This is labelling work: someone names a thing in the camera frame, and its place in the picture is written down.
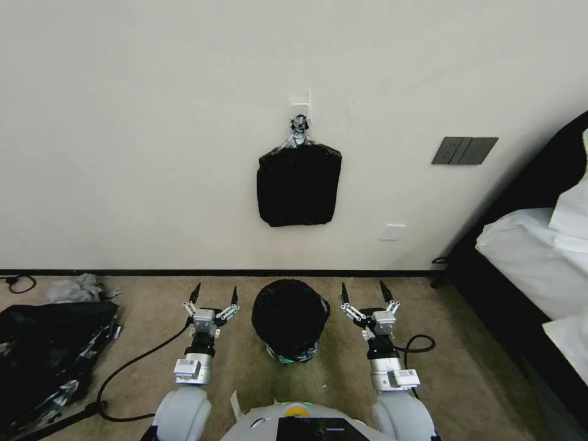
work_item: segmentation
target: hanging black bag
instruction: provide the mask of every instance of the hanging black bag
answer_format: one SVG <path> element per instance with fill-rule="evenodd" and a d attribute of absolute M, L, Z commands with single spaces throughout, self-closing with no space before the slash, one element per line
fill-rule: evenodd
<path fill-rule="evenodd" d="M 326 224 L 333 218 L 341 153 L 311 140 L 304 115 L 292 120 L 290 138 L 259 158 L 259 215 L 272 227 Z"/>

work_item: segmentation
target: gray light switch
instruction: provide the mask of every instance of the gray light switch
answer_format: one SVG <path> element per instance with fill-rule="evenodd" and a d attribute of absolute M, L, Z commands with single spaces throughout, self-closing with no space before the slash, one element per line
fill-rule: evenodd
<path fill-rule="evenodd" d="M 458 150 L 459 146 L 463 138 L 456 138 L 456 137 L 445 137 L 441 145 L 439 146 L 439 150 L 437 150 L 437 154 L 433 158 L 433 164 L 449 164 L 451 159 L 455 155 L 455 152 Z"/>
<path fill-rule="evenodd" d="M 466 152 L 467 147 L 472 142 L 472 138 L 461 138 L 461 142 L 459 144 L 458 149 L 456 150 L 455 154 L 451 158 L 450 164 L 459 164 L 459 160 L 462 158 L 464 153 Z"/>
<path fill-rule="evenodd" d="M 481 164 L 492 147 L 496 144 L 498 138 L 473 138 L 459 158 L 459 165 L 478 165 Z"/>

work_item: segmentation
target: black bed frame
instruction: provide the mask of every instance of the black bed frame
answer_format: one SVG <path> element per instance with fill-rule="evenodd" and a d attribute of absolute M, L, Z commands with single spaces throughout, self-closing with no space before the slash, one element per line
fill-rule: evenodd
<path fill-rule="evenodd" d="M 522 372 L 527 374 L 530 364 L 586 431 L 588 386 L 543 331 L 542 324 L 551 319 L 478 253 L 475 243 L 484 225 L 505 214 L 555 206 L 586 172 L 582 133 L 587 128 L 588 111 L 558 131 L 461 238 L 447 268 L 452 283 Z"/>

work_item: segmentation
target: white bedsheet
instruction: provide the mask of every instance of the white bedsheet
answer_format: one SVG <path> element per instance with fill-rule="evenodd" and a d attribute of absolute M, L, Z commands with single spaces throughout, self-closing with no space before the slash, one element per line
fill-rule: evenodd
<path fill-rule="evenodd" d="M 588 384 L 588 309 L 543 325 L 545 333 Z"/>
<path fill-rule="evenodd" d="M 548 228 L 552 208 L 514 211 L 484 227 L 476 248 L 553 320 L 588 307 L 588 240 Z"/>

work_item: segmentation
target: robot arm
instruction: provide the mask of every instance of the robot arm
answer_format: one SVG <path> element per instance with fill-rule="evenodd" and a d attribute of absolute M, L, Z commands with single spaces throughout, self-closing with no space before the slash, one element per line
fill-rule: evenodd
<path fill-rule="evenodd" d="M 176 362 L 173 370 L 176 384 L 201 386 L 209 384 L 215 354 L 214 341 L 221 335 L 221 327 L 239 312 L 237 287 L 233 289 L 231 305 L 223 311 L 214 308 L 196 308 L 195 303 L 199 293 L 200 284 L 192 292 L 190 300 L 184 302 L 184 308 L 193 323 L 190 329 L 192 344 L 186 348 L 184 358 Z"/>
<path fill-rule="evenodd" d="M 424 404 L 411 396 L 409 390 L 420 386 L 414 369 L 404 369 L 400 354 L 394 347 L 394 326 L 400 303 L 394 301 L 388 287 L 380 281 L 386 308 L 357 309 L 350 304 L 342 284 L 341 311 L 362 329 L 367 340 L 367 358 L 372 384 L 378 396 L 372 408 L 377 428 L 399 441 L 430 441 L 438 439 L 429 412 Z"/>
<path fill-rule="evenodd" d="M 414 369 L 404 369 L 400 354 L 394 347 L 396 311 L 400 302 L 394 301 L 388 287 L 380 281 L 386 308 L 357 309 L 350 304 L 345 284 L 342 284 L 341 311 L 362 329 L 361 335 L 367 341 L 367 359 L 372 368 L 372 384 L 378 392 L 405 391 L 419 387 L 421 382 Z"/>
<path fill-rule="evenodd" d="M 197 308 L 200 284 L 192 292 L 184 308 L 192 320 L 192 343 L 186 348 L 173 373 L 175 391 L 169 392 L 157 408 L 151 427 L 141 441 L 196 441 L 200 439 L 210 416 L 212 405 L 201 388 L 210 383 L 214 342 L 221 335 L 221 327 L 239 312 L 237 287 L 231 305 L 224 310 Z"/>

